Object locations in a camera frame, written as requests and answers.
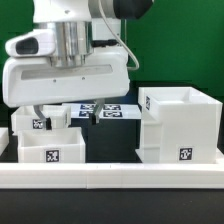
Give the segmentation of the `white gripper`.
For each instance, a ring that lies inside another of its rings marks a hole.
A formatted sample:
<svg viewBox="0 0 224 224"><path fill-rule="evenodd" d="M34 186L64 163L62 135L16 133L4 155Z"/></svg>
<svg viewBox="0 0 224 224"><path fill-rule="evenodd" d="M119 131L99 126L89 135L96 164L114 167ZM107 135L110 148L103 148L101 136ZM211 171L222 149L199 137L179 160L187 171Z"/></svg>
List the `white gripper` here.
<svg viewBox="0 0 224 224"><path fill-rule="evenodd" d="M100 120L104 99L129 90L128 53L112 40L93 40L92 24L39 23L33 31L5 44L9 55L3 68L4 103L13 108L33 105L51 130L43 104L95 100L92 124Z"/></svg>

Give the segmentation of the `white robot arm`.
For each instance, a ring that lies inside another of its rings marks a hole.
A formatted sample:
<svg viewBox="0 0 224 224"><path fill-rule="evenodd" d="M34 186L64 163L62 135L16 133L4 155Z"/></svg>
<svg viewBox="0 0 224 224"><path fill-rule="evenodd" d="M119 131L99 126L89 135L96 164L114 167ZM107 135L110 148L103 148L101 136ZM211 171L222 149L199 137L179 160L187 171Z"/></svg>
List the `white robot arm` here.
<svg viewBox="0 0 224 224"><path fill-rule="evenodd" d="M34 29L8 40L3 101L32 106L42 127L45 104L93 100L99 119L107 98L129 91L127 65L136 57L120 39L121 20L139 19L154 0L33 0Z"/></svg>

